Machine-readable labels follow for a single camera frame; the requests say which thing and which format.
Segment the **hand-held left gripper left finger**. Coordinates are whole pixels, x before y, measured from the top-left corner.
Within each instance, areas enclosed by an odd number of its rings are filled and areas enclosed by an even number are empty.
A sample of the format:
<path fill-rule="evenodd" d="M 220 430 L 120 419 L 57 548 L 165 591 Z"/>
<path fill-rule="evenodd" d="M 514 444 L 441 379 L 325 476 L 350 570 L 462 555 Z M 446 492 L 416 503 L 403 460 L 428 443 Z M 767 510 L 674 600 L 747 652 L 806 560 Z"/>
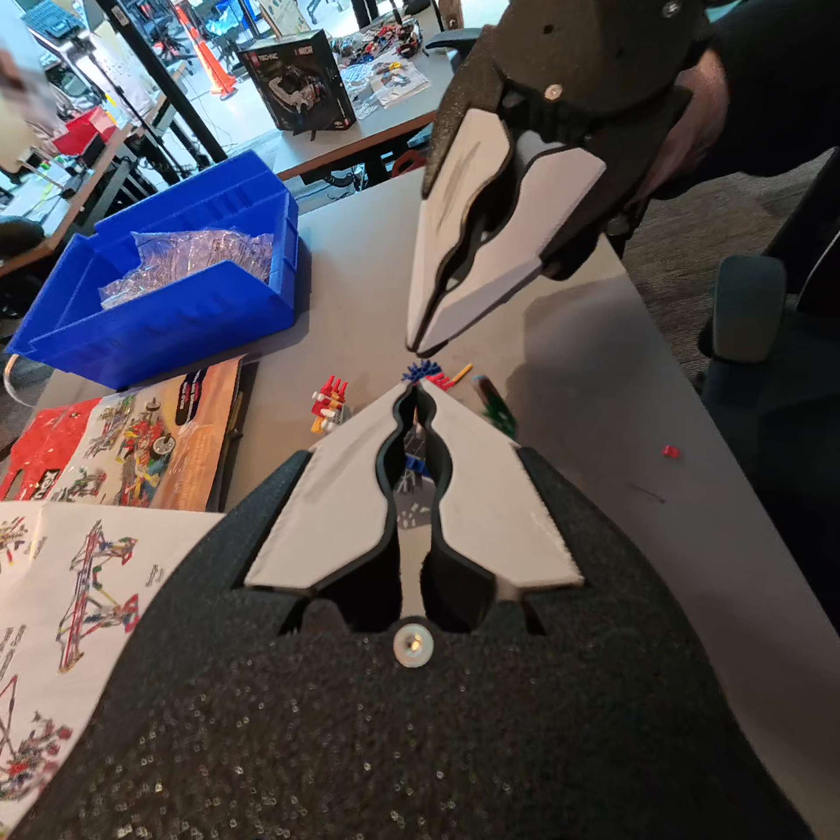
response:
<path fill-rule="evenodd" d="M 312 595 L 383 555 L 415 407 L 413 385 L 399 384 L 309 449 L 247 587 Z"/>

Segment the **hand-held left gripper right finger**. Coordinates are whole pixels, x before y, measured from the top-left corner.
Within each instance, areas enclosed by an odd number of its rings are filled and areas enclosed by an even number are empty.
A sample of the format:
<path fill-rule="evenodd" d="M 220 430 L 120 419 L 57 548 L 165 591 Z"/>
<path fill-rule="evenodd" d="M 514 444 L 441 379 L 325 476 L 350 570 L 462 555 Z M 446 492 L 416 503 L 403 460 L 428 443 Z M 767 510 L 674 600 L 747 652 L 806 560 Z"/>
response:
<path fill-rule="evenodd" d="M 532 481 L 518 444 L 435 385 L 417 386 L 435 485 L 421 586 L 428 605 L 491 605 L 580 588 L 583 573 Z"/>

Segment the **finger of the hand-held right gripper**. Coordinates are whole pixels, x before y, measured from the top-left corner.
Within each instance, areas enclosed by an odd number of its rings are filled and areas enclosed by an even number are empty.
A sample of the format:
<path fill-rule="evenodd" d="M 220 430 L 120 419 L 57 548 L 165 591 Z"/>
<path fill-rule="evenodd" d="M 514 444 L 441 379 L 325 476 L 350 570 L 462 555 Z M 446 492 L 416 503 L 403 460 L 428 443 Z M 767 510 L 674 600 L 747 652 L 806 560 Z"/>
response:
<path fill-rule="evenodd" d="M 543 251 L 605 170 L 604 161 L 582 148 L 535 157 L 511 218 L 478 247 L 466 278 L 434 305 L 417 335 L 417 353 L 432 354 L 529 284 L 540 272 Z"/>
<path fill-rule="evenodd" d="M 434 318 L 480 243 L 485 218 L 476 201 L 510 158 L 511 138 L 501 119 L 469 109 L 419 208 L 406 315 L 406 347 L 415 355 L 429 355 L 448 341 L 447 332 L 433 337 Z"/>

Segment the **colourful toy construction model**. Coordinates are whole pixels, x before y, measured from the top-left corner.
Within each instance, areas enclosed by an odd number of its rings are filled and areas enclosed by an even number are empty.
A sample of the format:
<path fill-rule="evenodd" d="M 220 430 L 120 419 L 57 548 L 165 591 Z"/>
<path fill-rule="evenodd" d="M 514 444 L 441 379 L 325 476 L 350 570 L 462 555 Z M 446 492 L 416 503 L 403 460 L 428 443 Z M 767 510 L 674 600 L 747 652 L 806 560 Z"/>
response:
<path fill-rule="evenodd" d="M 413 362 L 403 373 L 404 382 L 434 384 L 451 392 L 470 379 L 480 401 L 480 414 L 488 423 L 508 437 L 518 434 L 518 421 L 501 392 L 486 374 L 478 374 L 473 364 L 448 376 L 433 360 Z M 312 394 L 311 432 L 325 436 L 350 420 L 354 411 L 347 402 L 348 382 L 331 375 Z M 421 592 L 421 572 L 431 533 L 432 505 L 435 484 L 427 466 L 427 434 L 414 409 L 412 424 L 402 438 L 404 469 L 394 489 L 397 538 L 400 552 L 402 586 L 402 618 L 424 616 L 426 610 Z"/>

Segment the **person's right hand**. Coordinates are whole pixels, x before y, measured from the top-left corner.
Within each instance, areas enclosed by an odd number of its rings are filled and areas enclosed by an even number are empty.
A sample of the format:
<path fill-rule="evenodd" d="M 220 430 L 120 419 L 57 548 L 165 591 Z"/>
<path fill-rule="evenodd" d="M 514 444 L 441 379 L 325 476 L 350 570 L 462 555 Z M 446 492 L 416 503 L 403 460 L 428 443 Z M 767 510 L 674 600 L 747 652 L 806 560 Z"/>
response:
<path fill-rule="evenodd" d="M 691 93 L 686 110 L 668 132 L 631 203 L 651 197 L 666 184 L 692 173 L 719 140 L 730 92 L 725 68 L 714 49 L 682 71 L 678 85 Z"/>

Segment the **background wooden desk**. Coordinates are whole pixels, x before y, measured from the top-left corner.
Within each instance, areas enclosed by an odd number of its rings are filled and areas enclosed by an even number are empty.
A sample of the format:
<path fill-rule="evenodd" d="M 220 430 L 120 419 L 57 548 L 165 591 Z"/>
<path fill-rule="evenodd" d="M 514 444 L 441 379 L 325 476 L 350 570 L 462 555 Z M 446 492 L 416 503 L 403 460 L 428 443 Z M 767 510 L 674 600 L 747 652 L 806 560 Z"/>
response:
<path fill-rule="evenodd" d="M 364 165 L 370 183 L 377 185 L 389 177 L 384 158 L 395 160 L 407 150 L 409 140 L 435 121 L 438 105 L 454 75 L 456 52 L 431 46 L 413 59 L 425 76 L 427 86 L 389 108 L 377 106 L 373 113 L 345 131 L 294 135 L 273 129 L 256 140 L 235 146 L 232 154 L 256 152 L 260 159 L 284 182 L 294 178 L 309 185 L 326 175 L 345 172 Z"/>

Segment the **black printed box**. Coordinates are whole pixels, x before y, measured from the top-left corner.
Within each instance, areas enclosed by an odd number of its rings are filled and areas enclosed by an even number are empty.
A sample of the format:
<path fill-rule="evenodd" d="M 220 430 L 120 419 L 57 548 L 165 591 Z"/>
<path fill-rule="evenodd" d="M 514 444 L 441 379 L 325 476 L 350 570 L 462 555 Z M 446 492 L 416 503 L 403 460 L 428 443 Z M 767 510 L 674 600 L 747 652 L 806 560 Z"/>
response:
<path fill-rule="evenodd" d="M 238 57 L 282 132 L 345 131 L 356 123 L 350 96 L 326 33 L 271 36 Z"/>

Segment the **blue plastic bin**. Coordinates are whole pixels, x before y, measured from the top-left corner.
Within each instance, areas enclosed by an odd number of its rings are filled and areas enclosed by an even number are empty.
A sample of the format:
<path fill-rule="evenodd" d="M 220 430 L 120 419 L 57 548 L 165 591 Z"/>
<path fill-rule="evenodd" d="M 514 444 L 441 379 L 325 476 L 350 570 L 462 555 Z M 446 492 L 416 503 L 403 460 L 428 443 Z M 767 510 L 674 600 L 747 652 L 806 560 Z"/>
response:
<path fill-rule="evenodd" d="M 134 234 L 269 235 L 268 281 L 230 260 L 106 310 L 99 289 L 140 266 Z M 75 234 L 7 352 L 113 390 L 185 369 L 290 328 L 296 319 L 298 205 L 249 150 Z"/>

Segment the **large model picture poster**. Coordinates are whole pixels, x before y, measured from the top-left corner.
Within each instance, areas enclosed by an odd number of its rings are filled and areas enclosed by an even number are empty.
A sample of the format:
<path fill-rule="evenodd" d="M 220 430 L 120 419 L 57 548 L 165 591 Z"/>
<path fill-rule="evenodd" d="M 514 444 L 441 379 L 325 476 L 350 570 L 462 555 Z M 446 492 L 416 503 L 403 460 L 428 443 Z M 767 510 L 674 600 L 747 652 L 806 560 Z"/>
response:
<path fill-rule="evenodd" d="M 2 503 L 2 836 L 66 761 L 163 583 L 222 517 Z"/>

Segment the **orange traffic cone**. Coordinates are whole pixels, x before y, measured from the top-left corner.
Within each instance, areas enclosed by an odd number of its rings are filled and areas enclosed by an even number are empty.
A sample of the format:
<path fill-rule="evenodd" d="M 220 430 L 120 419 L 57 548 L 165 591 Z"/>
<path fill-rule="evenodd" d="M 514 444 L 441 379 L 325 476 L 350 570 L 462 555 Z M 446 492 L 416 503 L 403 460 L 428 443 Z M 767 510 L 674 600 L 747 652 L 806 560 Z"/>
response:
<path fill-rule="evenodd" d="M 190 19 L 184 3 L 181 1 L 172 1 L 171 5 L 175 16 L 178 18 L 192 46 L 195 48 L 198 60 L 209 80 L 210 92 L 221 101 L 230 99 L 237 92 L 235 78 L 223 68 L 219 59 L 203 39 L 197 26 Z"/>

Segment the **clear plastic parts bag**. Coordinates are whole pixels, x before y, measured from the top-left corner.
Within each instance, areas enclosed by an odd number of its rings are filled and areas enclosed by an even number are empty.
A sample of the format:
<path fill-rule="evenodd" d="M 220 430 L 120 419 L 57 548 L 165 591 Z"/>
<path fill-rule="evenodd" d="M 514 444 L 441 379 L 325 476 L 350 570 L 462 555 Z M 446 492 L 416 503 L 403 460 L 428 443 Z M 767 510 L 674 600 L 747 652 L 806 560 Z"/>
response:
<path fill-rule="evenodd" d="M 133 232 L 140 265 L 99 289 L 101 308 L 167 287 L 224 261 L 232 261 L 258 280 L 270 277 L 273 235 L 250 236 L 236 229 L 185 232 Z"/>

